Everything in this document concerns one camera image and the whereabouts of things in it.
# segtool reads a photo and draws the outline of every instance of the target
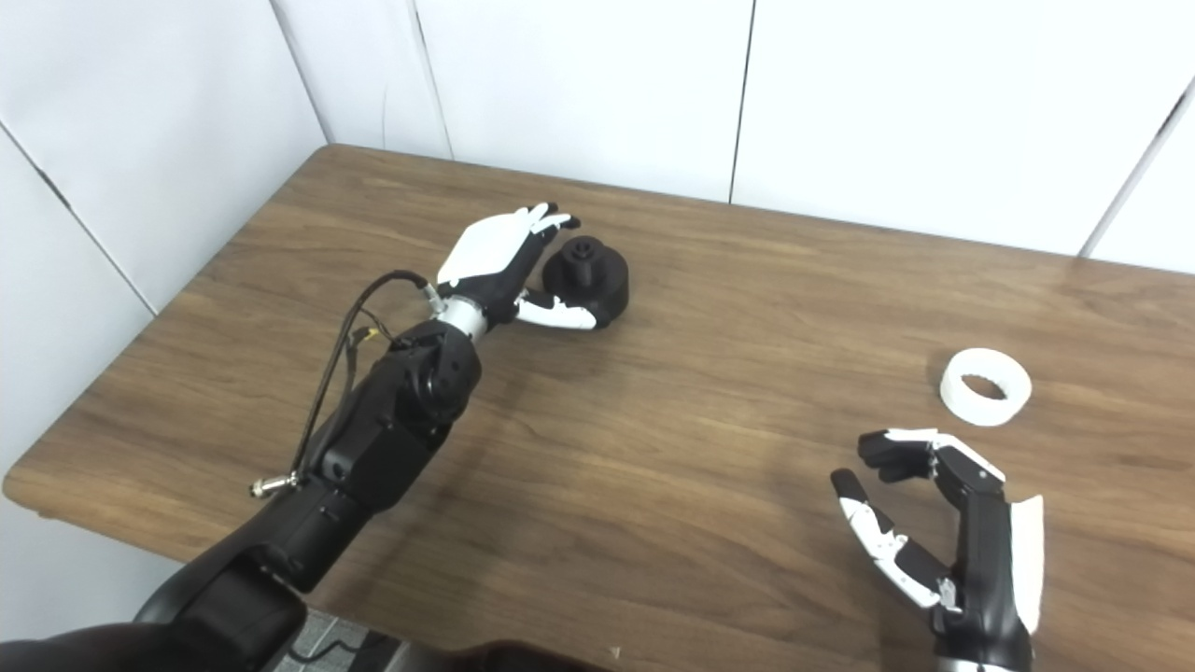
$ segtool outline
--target white ring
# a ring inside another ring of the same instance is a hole
[[[1004,392],[1003,399],[989,399],[972,390],[963,375],[991,380]],[[942,401],[958,417],[980,427],[1004,424],[1029,401],[1034,384],[1017,360],[988,348],[970,348],[950,358],[942,375]]]

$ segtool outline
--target robotic arm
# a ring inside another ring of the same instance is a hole
[[[931,478],[960,513],[948,567],[895,532],[854,472],[831,475],[851,530],[876,567],[927,612],[942,672],[1029,672],[1044,562],[1042,497],[1004,499],[1004,474],[950,434],[887,429],[859,436],[859,457],[884,483]]]
[[[391,274],[416,282],[431,318],[391,340],[304,445],[290,474],[255,484],[266,505],[171,576],[135,623],[5,643],[0,670],[245,672],[276,665],[306,621],[295,591],[312,591],[364,525],[403,497],[464,413],[482,375],[474,349],[482,336],[515,318],[571,329],[608,324],[613,316],[600,319],[525,287],[556,233],[577,226],[549,203],[522,208],[466,228],[440,269],[439,287]]]

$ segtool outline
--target white wall panel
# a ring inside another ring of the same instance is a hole
[[[1184,108],[1092,258],[1195,273],[1195,114]]]
[[[721,201],[750,5],[417,0],[458,160]]]
[[[0,121],[155,308],[324,143],[266,0],[0,17]]]
[[[734,202],[1077,253],[1191,25],[1185,0],[759,0]]]
[[[151,317],[0,132],[0,474]],[[8,500],[0,530],[0,640],[127,621],[178,567]]]
[[[276,0],[331,142],[449,158],[412,0]]]

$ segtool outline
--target black knob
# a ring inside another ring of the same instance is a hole
[[[626,259],[601,240],[578,236],[544,264],[544,289],[565,305],[592,312],[601,329],[623,314],[630,301]]]

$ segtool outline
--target wall seam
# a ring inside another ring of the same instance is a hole
[[[739,141],[743,135],[743,108],[747,104],[747,74],[750,72],[750,41],[755,36],[755,0],[750,2],[750,20],[747,24],[747,54],[743,57],[743,87],[739,93],[739,124],[735,127],[735,153],[730,161],[730,190],[727,202],[735,202],[735,176],[739,172]]]
[[[440,130],[443,134],[445,147],[448,149],[448,158],[456,160],[456,153],[452,148],[452,136],[448,134],[448,120],[445,118],[445,108],[440,102],[440,86],[436,84],[436,73],[431,67],[431,53],[428,50],[428,38],[423,32],[423,18],[419,16],[419,5],[416,0],[407,0],[407,8],[411,19],[415,22],[415,30],[419,37],[419,57],[423,62],[423,72],[431,86],[431,103],[436,108],[436,117],[440,120]]]
[[[302,84],[302,90],[307,93],[307,102],[311,104],[311,111],[315,115],[315,123],[319,124],[319,132],[324,134],[324,142],[330,145],[332,142],[332,132],[327,128],[327,121],[324,118],[324,114],[319,111],[319,105],[315,104],[315,96],[311,92],[311,84],[307,83],[307,74],[302,72],[302,66],[299,65],[299,54],[295,50],[294,44],[294,31],[290,30],[290,22],[287,19],[286,12],[278,6],[277,0],[270,0],[270,8],[274,10],[274,20],[278,24],[278,31],[282,32],[282,42],[287,45],[287,51],[290,53],[290,62],[295,65],[295,72],[299,73],[299,83]]]
[[[1145,177],[1145,172],[1150,170],[1153,164],[1153,159],[1157,158],[1158,153],[1162,152],[1162,147],[1165,146],[1166,140],[1173,134],[1175,128],[1182,120],[1183,115],[1191,106],[1191,99],[1195,98],[1195,78],[1191,78],[1190,84],[1183,90],[1182,94],[1178,96],[1178,100],[1175,103],[1173,108],[1170,109],[1170,114],[1166,115],[1165,121],[1158,128],[1158,132],[1153,134],[1150,143],[1145,147],[1145,152],[1141,153],[1141,158],[1138,159],[1136,165],[1129,171],[1128,178],[1124,179],[1124,184],[1116,191],[1113,196],[1111,203],[1108,204],[1108,209],[1104,210],[1103,216],[1096,222],[1096,227],[1091,230],[1091,234],[1087,240],[1079,249],[1078,256],[1080,258],[1091,258],[1091,255],[1096,252],[1096,248],[1099,246],[1099,242],[1103,239],[1104,234],[1108,233],[1108,228],[1111,226],[1116,215],[1120,214],[1121,208],[1128,202],[1133,191],[1136,190],[1136,185]]]
[[[20,155],[24,157],[25,160],[29,163],[30,167],[33,169],[33,172],[36,172],[38,177],[42,178],[42,182],[45,183],[45,185],[50,189],[50,191],[59,200],[59,202],[62,203],[62,207],[66,208],[67,213],[71,214],[71,219],[73,219],[75,224],[79,225],[79,228],[81,228],[82,232],[87,236],[87,238],[91,239],[92,244],[96,245],[96,249],[99,250],[102,255],[104,255],[104,258],[108,259],[108,263],[111,264],[112,269],[116,270],[116,274],[121,276],[121,280],[123,280],[124,283],[129,287],[129,289],[133,291],[133,294],[137,298],[139,301],[141,301],[141,305],[143,305],[146,310],[149,311],[149,314],[158,317],[158,310],[153,307],[153,304],[149,303],[149,299],[147,299],[146,295],[141,293],[141,289],[137,288],[137,286],[133,282],[133,279],[129,277],[129,274],[124,271],[121,264],[116,262],[116,258],[112,256],[111,252],[109,252],[108,248],[105,248],[104,244],[100,243],[99,238],[96,237],[96,234],[91,231],[91,228],[88,228],[87,225],[84,224],[82,219],[79,218],[79,213],[75,212],[75,209],[71,206],[71,202],[67,201],[66,196],[62,195],[62,191],[59,189],[59,185],[55,184],[54,181],[50,179],[50,176],[47,175],[44,170],[42,170],[42,166],[37,165],[37,161],[35,161],[33,158],[29,155],[29,152],[25,151],[25,146],[22,145],[19,140],[17,140],[17,136],[13,135],[11,130],[8,130],[8,124],[6,124],[4,120],[0,120],[0,130],[2,130],[4,134],[8,136],[8,140],[11,140],[13,146],[17,147],[17,151],[20,152]]]

